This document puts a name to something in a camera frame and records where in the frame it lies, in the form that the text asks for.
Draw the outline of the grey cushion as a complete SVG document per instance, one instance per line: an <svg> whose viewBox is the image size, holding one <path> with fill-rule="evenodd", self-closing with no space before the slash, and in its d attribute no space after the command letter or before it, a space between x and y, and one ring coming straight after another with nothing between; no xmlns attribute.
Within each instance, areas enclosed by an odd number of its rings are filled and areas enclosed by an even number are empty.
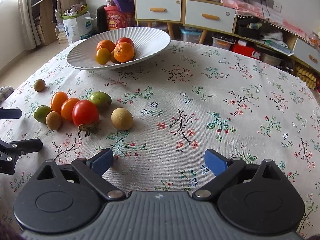
<svg viewBox="0 0 320 240"><path fill-rule="evenodd" d="M12 86L4 86L0 88L0 104L2 104L12 93L14 88Z"/></svg>

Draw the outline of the white paper bag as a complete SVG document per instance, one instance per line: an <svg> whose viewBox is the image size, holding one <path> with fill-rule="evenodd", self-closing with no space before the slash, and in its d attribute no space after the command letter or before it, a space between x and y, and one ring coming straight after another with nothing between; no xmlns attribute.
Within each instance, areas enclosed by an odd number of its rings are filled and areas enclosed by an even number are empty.
<svg viewBox="0 0 320 240"><path fill-rule="evenodd" d="M96 19L89 11L76 16L63 16L63 25L69 44L89 38L93 34L92 21Z"/></svg>

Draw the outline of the orange cherry tomato upper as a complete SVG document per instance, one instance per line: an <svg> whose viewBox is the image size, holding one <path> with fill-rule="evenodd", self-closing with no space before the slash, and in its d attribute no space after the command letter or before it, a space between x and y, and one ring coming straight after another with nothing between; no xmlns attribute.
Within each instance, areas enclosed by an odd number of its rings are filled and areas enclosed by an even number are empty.
<svg viewBox="0 0 320 240"><path fill-rule="evenodd" d="M50 101L50 107L52 111L60 113L61 112L61 106L65 101L68 100L68 95L65 92L59 91L56 92Z"/></svg>

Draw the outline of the round red tomato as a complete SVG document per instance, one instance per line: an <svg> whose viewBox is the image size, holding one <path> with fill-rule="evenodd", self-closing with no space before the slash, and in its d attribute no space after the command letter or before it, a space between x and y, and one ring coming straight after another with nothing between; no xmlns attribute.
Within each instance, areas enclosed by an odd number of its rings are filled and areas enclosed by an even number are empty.
<svg viewBox="0 0 320 240"><path fill-rule="evenodd" d="M121 43L121 42L129 43L129 44L131 44L132 46L134 46L134 42L133 42L130 38L128 38L128 37L121 37L121 38L119 38L119 39L117 40L117 42L116 42L116 45L118 45L118 44Z"/></svg>

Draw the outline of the small tan longan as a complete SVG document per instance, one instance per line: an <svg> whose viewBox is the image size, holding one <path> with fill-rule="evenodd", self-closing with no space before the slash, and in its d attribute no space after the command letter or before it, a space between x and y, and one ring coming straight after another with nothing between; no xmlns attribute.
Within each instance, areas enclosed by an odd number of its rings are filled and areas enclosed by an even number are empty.
<svg viewBox="0 0 320 240"><path fill-rule="evenodd" d="M117 108L111 114L112 125L121 131L127 131L133 126L133 116L125 108Z"/></svg>

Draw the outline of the red box under bench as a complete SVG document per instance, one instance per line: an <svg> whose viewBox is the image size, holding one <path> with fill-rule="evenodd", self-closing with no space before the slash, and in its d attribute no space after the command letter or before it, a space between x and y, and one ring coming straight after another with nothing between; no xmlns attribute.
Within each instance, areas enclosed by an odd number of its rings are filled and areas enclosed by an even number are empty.
<svg viewBox="0 0 320 240"><path fill-rule="evenodd" d="M243 46L238 43L232 45L231 51L257 60L259 60L261 57L261 53L259 51L252 47Z"/></svg>

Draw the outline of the wooden bookshelf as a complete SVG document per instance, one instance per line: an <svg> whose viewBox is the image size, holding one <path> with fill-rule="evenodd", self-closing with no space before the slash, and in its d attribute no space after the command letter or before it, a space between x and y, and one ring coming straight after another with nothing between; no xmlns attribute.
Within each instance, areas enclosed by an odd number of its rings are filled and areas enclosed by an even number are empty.
<svg viewBox="0 0 320 240"><path fill-rule="evenodd" d="M35 0L31 11L41 45L55 41L66 43L67 37L61 16L76 4L86 4L86 0Z"/></svg>

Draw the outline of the red round bucket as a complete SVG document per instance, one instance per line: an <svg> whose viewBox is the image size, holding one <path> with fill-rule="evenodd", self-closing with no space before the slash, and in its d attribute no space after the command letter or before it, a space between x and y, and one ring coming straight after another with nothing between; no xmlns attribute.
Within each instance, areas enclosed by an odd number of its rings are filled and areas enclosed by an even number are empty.
<svg viewBox="0 0 320 240"><path fill-rule="evenodd" d="M104 7L107 29L114 30L135 25L134 13L122 12L117 5Z"/></svg>

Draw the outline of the pink cloth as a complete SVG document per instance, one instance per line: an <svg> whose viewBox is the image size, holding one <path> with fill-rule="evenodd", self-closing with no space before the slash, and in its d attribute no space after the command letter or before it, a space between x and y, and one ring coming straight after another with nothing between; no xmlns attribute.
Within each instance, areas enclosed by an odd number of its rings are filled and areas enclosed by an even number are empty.
<svg viewBox="0 0 320 240"><path fill-rule="evenodd" d="M249 3L245 3L240 0L220 0L224 7L232 8L236 10L236 14L240 16L253 16L261 20L273 24L276 27L283 28L284 30L298 36L306 42L310 42L308 35L302 29L295 25L292 25L285 18L276 15L271 12L268 7L264 8L262 5L255 6Z"/></svg>

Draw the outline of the yellow-orange cherry tomato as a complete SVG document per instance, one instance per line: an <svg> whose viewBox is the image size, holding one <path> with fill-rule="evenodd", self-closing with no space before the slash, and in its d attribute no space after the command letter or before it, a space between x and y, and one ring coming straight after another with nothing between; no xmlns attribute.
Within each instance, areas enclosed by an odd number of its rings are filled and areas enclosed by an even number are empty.
<svg viewBox="0 0 320 240"><path fill-rule="evenodd" d="M97 50L95 60L100 65L106 65L110 60L110 52L107 48L100 48Z"/></svg>

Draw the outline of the floral tablecloth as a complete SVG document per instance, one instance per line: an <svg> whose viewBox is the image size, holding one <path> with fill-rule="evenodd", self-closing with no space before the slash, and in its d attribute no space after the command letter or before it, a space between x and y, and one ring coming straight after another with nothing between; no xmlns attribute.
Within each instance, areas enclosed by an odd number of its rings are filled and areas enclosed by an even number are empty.
<svg viewBox="0 0 320 240"><path fill-rule="evenodd" d="M1 222L18 230L12 205L46 159L68 164L105 148L114 167L105 178L124 191L194 192L213 177L203 155L212 148L249 164L272 159L305 204L298 226L303 237L319 234L319 104L299 78L224 49L172 41L167 50L140 64L107 71L81 71L67 64L68 49L55 55L3 103L22 110L1 121L7 142L40 139L43 149L19 158L15 174L1 175ZM46 87L34 90L43 79ZM65 92L85 100L110 95L99 130L85 137L65 121L57 131L33 113ZM111 114L127 109L133 126L117 130Z"/></svg>

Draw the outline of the large orange mandarin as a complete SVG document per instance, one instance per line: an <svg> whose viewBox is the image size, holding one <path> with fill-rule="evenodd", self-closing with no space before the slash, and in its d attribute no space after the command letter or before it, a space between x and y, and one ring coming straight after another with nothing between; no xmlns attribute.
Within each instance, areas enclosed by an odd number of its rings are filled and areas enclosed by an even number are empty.
<svg viewBox="0 0 320 240"><path fill-rule="evenodd" d="M101 48L106 48L111 53L112 51L114 51L115 47L116 45L114 44L114 42L110 40L101 40L96 46L96 51Z"/></svg>

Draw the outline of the green jujube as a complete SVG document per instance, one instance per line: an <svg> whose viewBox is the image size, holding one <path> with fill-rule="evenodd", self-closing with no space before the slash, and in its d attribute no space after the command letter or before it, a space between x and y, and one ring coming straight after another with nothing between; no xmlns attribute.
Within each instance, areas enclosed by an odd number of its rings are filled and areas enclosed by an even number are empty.
<svg viewBox="0 0 320 240"><path fill-rule="evenodd" d="M40 123L46 122L47 115L52 111L52 109L49 106L46 105L40 105L35 108L35 111L33 113L33 116L36 121Z"/></svg>
<svg viewBox="0 0 320 240"><path fill-rule="evenodd" d="M100 112L108 110L112 103L111 97L105 92L93 92L88 100L95 104Z"/></svg>

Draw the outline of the low wooden bench cabinet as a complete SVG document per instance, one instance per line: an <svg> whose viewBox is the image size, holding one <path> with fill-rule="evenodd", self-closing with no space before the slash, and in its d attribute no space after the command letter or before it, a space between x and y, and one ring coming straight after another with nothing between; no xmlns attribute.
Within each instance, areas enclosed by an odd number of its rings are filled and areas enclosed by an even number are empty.
<svg viewBox="0 0 320 240"><path fill-rule="evenodd" d="M319 35L309 33L310 42L253 16L236 14L235 33L243 38L292 57L302 65L319 72Z"/></svg>

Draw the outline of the white drawer cabinet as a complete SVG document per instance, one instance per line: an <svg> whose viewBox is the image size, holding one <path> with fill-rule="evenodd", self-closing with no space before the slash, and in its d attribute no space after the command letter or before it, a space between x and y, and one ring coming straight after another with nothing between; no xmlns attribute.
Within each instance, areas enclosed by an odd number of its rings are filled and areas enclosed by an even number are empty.
<svg viewBox="0 0 320 240"><path fill-rule="evenodd" d="M208 31L234 34L236 13L220 2L206 0L134 0L135 18L138 24L151 27L154 22L168 26L169 35L174 39L174 24L200 29L202 44Z"/></svg>

